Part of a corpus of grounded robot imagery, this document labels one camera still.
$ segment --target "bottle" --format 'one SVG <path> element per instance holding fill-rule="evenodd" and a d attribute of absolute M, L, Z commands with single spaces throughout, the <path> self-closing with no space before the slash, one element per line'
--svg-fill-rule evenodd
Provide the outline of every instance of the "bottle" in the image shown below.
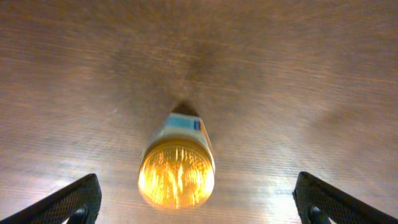
<path fill-rule="evenodd" d="M 142 155 L 138 188 L 155 208 L 194 208 L 211 195 L 215 164 L 198 116 L 171 113 Z"/>

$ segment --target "wooden table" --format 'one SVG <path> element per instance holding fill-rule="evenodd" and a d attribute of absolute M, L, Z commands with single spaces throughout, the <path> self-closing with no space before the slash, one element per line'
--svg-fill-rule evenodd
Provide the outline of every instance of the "wooden table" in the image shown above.
<path fill-rule="evenodd" d="M 306 170 L 398 217 L 398 1 L 0 2 L 0 218 L 95 172 L 98 223 L 300 223 Z M 137 189 L 181 101 L 215 189 L 161 212 Z"/>

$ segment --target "blue label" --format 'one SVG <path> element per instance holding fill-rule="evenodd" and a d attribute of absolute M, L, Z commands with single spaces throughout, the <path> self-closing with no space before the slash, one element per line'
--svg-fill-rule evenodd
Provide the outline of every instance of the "blue label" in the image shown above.
<path fill-rule="evenodd" d="M 190 118 L 184 118 L 182 116 L 169 116 L 166 121 L 166 126 L 171 126 L 175 128 L 185 128 L 185 129 L 191 129 L 191 130 L 197 130 L 200 131 L 200 121 L 190 119 Z"/>

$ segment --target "small container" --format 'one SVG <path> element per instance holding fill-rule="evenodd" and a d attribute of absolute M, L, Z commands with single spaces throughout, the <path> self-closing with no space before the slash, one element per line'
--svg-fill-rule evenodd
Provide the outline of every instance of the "small container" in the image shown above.
<path fill-rule="evenodd" d="M 215 164 L 200 117 L 172 113 L 142 155 L 138 187 L 155 208 L 197 207 L 211 195 Z"/>

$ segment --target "gold lid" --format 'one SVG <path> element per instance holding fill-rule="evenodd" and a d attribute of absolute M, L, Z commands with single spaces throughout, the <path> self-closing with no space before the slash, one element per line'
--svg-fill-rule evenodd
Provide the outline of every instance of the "gold lid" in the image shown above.
<path fill-rule="evenodd" d="M 193 139 L 161 139 L 144 155 L 138 188 L 155 208 L 197 207 L 209 198 L 213 187 L 210 155 Z"/>

